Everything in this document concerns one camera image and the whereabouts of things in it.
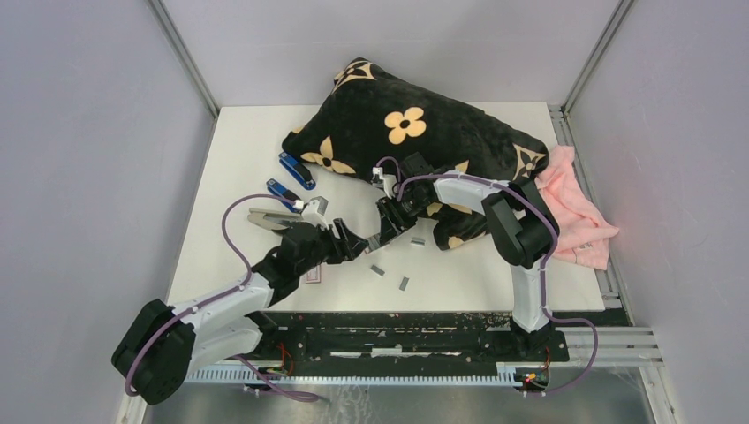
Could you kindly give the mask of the box of staples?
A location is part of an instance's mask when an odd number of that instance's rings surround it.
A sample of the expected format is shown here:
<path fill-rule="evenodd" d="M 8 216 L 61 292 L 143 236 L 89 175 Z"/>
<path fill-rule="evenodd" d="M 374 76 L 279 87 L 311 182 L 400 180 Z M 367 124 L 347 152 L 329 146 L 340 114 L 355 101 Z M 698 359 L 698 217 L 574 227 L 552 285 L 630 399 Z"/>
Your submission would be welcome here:
<path fill-rule="evenodd" d="M 381 234 L 375 234 L 367 239 L 367 254 L 377 251 L 387 244 L 387 241 L 383 240 Z"/>

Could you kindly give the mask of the grey beige stapler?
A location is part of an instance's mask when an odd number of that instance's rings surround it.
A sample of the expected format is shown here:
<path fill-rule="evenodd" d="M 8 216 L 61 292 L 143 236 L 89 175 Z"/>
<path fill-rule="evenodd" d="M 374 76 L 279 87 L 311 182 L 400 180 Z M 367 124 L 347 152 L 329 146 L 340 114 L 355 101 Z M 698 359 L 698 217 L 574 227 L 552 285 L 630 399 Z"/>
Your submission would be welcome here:
<path fill-rule="evenodd" d="M 283 234 L 296 223 L 302 222 L 300 213 L 288 211 L 274 211 L 262 208 L 250 208 L 246 216 L 247 221 L 266 231 Z"/>

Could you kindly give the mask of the blue stapler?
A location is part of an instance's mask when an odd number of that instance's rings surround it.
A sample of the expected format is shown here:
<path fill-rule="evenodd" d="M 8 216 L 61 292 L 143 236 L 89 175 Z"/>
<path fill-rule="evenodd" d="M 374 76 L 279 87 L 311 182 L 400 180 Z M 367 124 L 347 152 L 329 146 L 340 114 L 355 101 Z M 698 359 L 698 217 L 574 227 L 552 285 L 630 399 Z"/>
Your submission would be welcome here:
<path fill-rule="evenodd" d="M 282 151 L 278 155 L 278 161 L 305 190 L 312 191 L 316 188 L 311 171 L 296 158 Z"/>
<path fill-rule="evenodd" d="M 284 206 L 291 212 L 299 212 L 299 209 L 296 207 L 296 205 L 299 201 L 301 201 L 300 197 L 292 190 L 288 189 L 285 185 L 279 183 L 273 178 L 270 178 L 266 181 L 266 189 L 273 196 L 276 196 L 279 199 L 283 198 L 283 200 L 280 202 L 283 203 Z"/>

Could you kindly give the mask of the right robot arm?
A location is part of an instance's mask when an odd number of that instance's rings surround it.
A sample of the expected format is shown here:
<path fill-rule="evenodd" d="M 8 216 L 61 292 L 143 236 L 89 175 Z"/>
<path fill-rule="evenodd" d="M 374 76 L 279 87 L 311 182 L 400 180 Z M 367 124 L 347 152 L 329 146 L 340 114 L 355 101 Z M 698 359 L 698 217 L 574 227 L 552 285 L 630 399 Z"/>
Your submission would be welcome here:
<path fill-rule="evenodd" d="M 558 243 L 558 226 L 532 180 L 497 181 L 461 170 L 434 170 L 419 154 L 397 163 L 392 174 L 378 162 L 371 183 L 384 191 L 377 201 L 381 229 L 368 240 L 369 251 L 410 230 L 435 202 L 467 208 L 484 216 L 496 251 L 511 267 L 512 353 L 533 360 L 546 347 L 540 330 L 548 327 L 545 270 Z"/>

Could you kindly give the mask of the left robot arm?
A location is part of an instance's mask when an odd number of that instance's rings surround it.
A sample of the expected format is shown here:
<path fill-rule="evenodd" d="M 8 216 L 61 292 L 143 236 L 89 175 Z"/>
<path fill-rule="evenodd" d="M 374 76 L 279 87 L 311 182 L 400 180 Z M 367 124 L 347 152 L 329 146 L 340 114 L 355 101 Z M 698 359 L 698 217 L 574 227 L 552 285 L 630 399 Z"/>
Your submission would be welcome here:
<path fill-rule="evenodd" d="M 311 269 L 354 261 L 368 247 L 340 219 L 327 228 L 295 223 L 238 281 L 173 306 L 149 301 L 111 356 L 126 395 L 157 405 L 202 367 L 244 353 L 271 357 L 277 334 L 253 316 L 290 296 Z"/>

